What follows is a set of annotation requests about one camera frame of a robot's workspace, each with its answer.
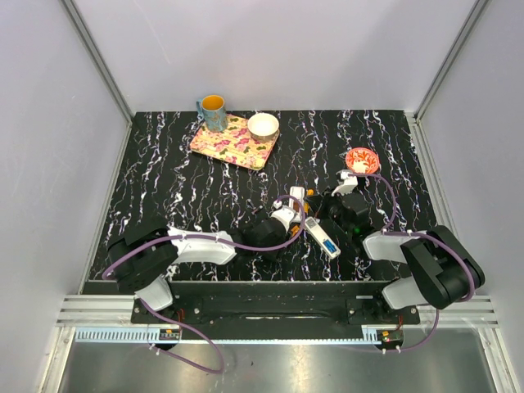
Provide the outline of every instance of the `white remote control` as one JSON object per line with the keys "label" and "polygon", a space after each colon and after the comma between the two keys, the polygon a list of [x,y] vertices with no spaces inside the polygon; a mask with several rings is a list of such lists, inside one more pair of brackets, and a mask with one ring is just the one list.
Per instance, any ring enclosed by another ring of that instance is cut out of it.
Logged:
{"label": "white remote control", "polygon": [[341,254],[341,250],[331,240],[327,233],[324,232],[322,227],[314,220],[313,217],[308,217],[305,221],[305,231],[309,233],[313,239],[320,245],[322,250],[327,254],[330,260],[338,257]]}

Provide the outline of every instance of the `metallic floor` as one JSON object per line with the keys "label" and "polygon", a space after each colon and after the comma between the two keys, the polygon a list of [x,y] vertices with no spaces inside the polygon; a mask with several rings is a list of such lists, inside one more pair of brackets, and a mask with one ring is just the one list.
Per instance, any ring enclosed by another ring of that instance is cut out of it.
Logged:
{"label": "metallic floor", "polygon": [[[411,341],[421,331],[406,332]],[[422,348],[381,355],[334,346],[224,346],[227,371],[207,375],[147,346],[74,343],[60,392],[495,392],[474,331],[440,330]],[[216,366],[206,345],[175,347]]]}

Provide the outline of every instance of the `mug handle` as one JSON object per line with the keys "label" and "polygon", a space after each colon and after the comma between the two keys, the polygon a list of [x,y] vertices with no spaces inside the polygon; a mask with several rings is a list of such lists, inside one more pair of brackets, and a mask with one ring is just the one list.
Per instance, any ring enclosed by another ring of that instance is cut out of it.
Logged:
{"label": "mug handle", "polygon": [[196,100],[196,111],[198,111],[198,115],[204,116],[204,111],[202,110],[202,100]]}

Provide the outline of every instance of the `floral tray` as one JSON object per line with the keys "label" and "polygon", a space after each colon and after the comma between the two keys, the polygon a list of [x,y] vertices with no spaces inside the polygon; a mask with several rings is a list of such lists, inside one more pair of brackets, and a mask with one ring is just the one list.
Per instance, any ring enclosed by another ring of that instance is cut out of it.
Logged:
{"label": "floral tray", "polygon": [[228,127],[222,133],[209,131],[204,123],[189,147],[192,151],[230,164],[260,170],[264,168],[277,139],[278,133],[270,141],[256,141],[247,129],[246,119],[228,115]]}

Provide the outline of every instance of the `bowl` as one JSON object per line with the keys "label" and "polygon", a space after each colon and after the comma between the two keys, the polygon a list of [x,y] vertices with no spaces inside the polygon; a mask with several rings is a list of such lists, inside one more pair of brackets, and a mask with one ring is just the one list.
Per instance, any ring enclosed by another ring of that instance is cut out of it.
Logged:
{"label": "bowl", "polygon": [[278,119],[269,113],[257,113],[247,121],[251,137],[260,142],[267,142],[278,135]]}

